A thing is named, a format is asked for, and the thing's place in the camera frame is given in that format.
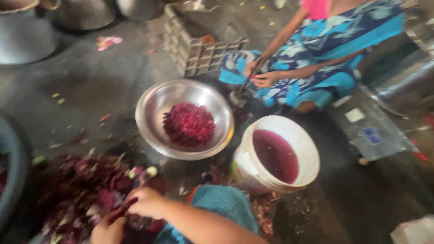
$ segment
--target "purple liquid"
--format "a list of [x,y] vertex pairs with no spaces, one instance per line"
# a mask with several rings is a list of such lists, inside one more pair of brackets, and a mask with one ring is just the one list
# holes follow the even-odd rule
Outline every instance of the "purple liquid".
[[256,130],[253,132],[253,146],[268,172],[285,183],[294,183],[299,173],[298,159],[282,136],[269,130]]

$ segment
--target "stainless steel bowl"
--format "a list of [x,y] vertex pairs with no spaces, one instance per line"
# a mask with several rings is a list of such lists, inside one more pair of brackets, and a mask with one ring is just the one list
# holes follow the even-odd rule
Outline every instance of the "stainless steel bowl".
[[[213,115],[215,133],[205,146],[184,148],[171,143],[163,129],[164,113],[182,102],[204,105]],[[165,156],[182,160],[199,160],[217,154],[229,143],[234,128],[232,110],[224,97],[213,88],[189,79],[156,84],[146,90],[137,104],[135,118],[149,145]]]

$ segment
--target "woman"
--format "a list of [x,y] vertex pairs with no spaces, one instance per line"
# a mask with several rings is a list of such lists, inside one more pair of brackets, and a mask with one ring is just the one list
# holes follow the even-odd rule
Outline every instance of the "woman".
[[254,71],[247,87],[267,106],[321,110],[351,94],[366,48],[402,32],[398,1],[302,0],[265,52],[227,52],[219,80],[243,84]]
[[[168,222],[157,236],[156,244],[267,244],[258,235],[259,226],[250,202],[240,190],[231,186],[202,185],[192,194],[189,206],[165,199],[150,188],[135,189],[127,200],[138,198],[138,202],[128,211]],[[125,217],[109,223],[119,211],[107,215],[95,226],[92,244],[121,243]]]

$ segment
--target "cloth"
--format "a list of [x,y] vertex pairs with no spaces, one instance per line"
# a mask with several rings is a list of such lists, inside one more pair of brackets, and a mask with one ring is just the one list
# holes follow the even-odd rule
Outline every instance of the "cloth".
[[[260,234],[259,225],[252,212],[250,201],[245,194],[232,186],[201,185],[191,205],[227,217],[253,233]],[[167,224],[157,236],[155,244],[189,244],[177,229]]]
[[308,18],[322,20],[327,18],[328,0],[301,0],[300,4],[309,13]]
[[[306,19],[259,73],[299,69],[344,57],[402,33],[403,22],[404,15],[395,0],[366,3],[323,20]],[[264,89],[250,83],[247,88],[267,106],[282,103],[296,108],[301,102],[313,101],[321,110],[352,93],[359,78],[355,67],[365,54],[366,51],[343,64],[324,67],[307,79],[283,79]],[[258,50],[227,52],[222,58],[219,80],[242,84],[246,64],[260,55]]]

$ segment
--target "bucket rim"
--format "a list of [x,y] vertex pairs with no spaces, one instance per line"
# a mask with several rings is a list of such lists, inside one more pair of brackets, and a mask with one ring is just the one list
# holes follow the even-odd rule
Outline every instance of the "bucket rim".
[[[302,184],[302,185],[294,185],[294,184],[289,184],[289,183],[286,183],[284,181],[281,181],[278,178],[276,178],[273,174],[271,174],[265,168],[265,166],[261,163],[261,161],[259,160],[258,155],[256,154],[256,151],[254,150],[253,132],[255,131],[256,125],[261,120],[264,120],[265,118],[270,118],[270,117],[271,118],[272,117],[277,117],[279,119],[284,119],[284,120],[287,120],[287,121],[293,123],[295,126],[297,126],[298,128],[300,128],[307,135],[308,140],[311,141],[312,144],[314,145],[313,153],[315,153],[315,155],[318,158],[318,167],[316,167],[316,172],[314,173],[314,177],[312,177],[312,180],[310,180],[309,182],[307,182],[305,184]],[[247,143],[249,144],[249,146],[251,148],[253,148],[252,153],[250,153],[250,156],[253,157],[252,164],[254,165],[255,168],[259,167],[261,169],[261,171],[258,170],[258,174],[259,175],[265,174],[266,177],[274,179],[276,181],[275,184],[279,185],[280,187],[286,187],[286,188],[305,188],[307,185],[309,185],[310,183],[312,183],[318,177],[319,169],[320,169],[320,166],[321,166],[321,160],[319,158],[318,148],[316,147],[316,144],[312,140],[312,138],[310,137],[309,133],[307,133],[307,131],[303,127],[301,127],[298,123],[296,123],[295,121],[293,121],[293,120],[291,120],[291,119],[289,119],[287,117],[283,117],[283,116],[279,116],[279,115],[268,115],[268,116],[265,116],[265,117],[262,117],[262,118],[258,119],[256,122],[254,122],[253,124],[251,124],[251,126],[252,126],[252,132],[249,133],[249,135],[247,135],[249,137],[248,140],[247,140]]]
[[14,10],[0,10],[0,14],[13,14],[13,13],[18,13],[18,12],[23,12],[23,11],[27,11],[29,9],[35,8],[36,6],[38,6],[41,3],[40,0],[34,0],[32,3],[30,3],[29,5],[20,8],[20,9],[14,9]]

